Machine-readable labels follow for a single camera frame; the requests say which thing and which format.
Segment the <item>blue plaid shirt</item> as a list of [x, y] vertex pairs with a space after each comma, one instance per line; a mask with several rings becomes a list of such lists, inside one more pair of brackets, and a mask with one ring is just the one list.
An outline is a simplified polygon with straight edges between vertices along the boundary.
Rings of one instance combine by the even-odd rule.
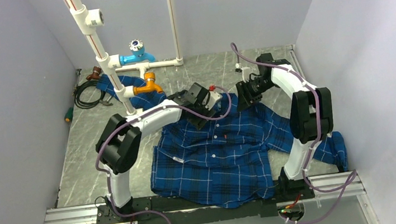
[[291, 152], [288, 119], [262, 104], [237, 112], [235, 94], [224, 96], [223, 103], [216, 111], [225, 118], [207, 121], [201, 129], [188, 120], [161, 129], [153, 148], [154, 194], [224, 208], [273, 196], [268, 152]]

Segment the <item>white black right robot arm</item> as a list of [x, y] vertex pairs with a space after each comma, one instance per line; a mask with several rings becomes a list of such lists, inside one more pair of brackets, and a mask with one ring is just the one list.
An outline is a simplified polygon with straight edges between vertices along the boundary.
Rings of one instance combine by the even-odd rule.
[[237, 110], [243, 111], [260, 102], [264, 92], [279, 87], [291, 98], [290, 131], [293, 145], [289, 160], [281, 169], [279, 194], [293, 200], [310, 191], [307, 171], [317, 147], [333, 129], [331, 92], [306, 81], [286, 59], [275, 60], [270, 53], [256, 58], [258, 75], [236, 84]]

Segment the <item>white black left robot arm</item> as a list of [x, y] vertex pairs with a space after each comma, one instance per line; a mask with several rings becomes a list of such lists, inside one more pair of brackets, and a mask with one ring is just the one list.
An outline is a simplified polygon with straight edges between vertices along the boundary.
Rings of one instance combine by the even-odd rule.
[[222, 94], [194, 83], [189, 90], [177, 92], [139, 115], [113, 115], [96, 143], [96, 170], [107, 175], [106, 203], [110, 215], [119, 222], [134, 213], [130, 192], [130, 169], [136, 163], [144, 137], [181, 120], [202, 128], [216, 111]]

